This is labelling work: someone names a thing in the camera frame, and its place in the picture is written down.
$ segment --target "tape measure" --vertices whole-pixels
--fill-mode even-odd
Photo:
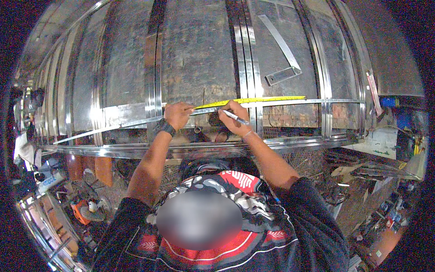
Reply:
[[[242,103],[252,103],[252,102],[266,102],[266,101],[281,101],[281,100],[299,100],[305,99],[305,96],[271,96],[271,97],[256,97],[256,98],[239,98],[234,99],[234,101]],[[223,100],[219,102],[214,102],[210,104],[205,104],[202,106],[195,107],[194,109],[202,109],[206,107],[221,107],[225,106],[229,100]]]

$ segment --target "wristwatch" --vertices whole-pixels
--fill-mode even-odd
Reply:
[[[157,135],[160,131],[166,131],[169,133],[172,138],[177,134],[177,131],[166,121],[165,118],[157,121],[157,124],[154,128],[154,135]]]

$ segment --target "marker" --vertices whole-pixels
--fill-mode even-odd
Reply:
[[[248,121],[243,120],[242,118],[238,117],[237,115],[232,114],[231,112],[226,111],[226,110],[222,110],[222,111],[223,111],[223,112],[224,112],[228,117],[233,118],[234,120],[236,120],[236,121],[239,122],[240,124],[249,125],[249,122],[248,122]]]

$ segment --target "person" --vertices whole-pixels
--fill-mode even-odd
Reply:
[[[249,120],[248,111],[235,101],[223,109]],[[222,110],[219,119],[249,146],[263,179],[234,171],[224,160],[184,162],[185,179],[156,202],[169,144],[193,111],[193,106],[182,102],[166,105],[164,119],[156,126],[157,136],[99,242],[92,271],[347,271],[348,244],[310,180],[301,178],[250,126],[234,121]],[[202,250],[169,242],[157,226],[159,211],[166,202],[202,190],[227,197],[236,205],[242,215],[238,233],[224,245]],[[191,210],[192,201],[177,210]],[[202,199],[196,206],[217,203],[206,202]],[[172,214],[180,217],[186,213]]]

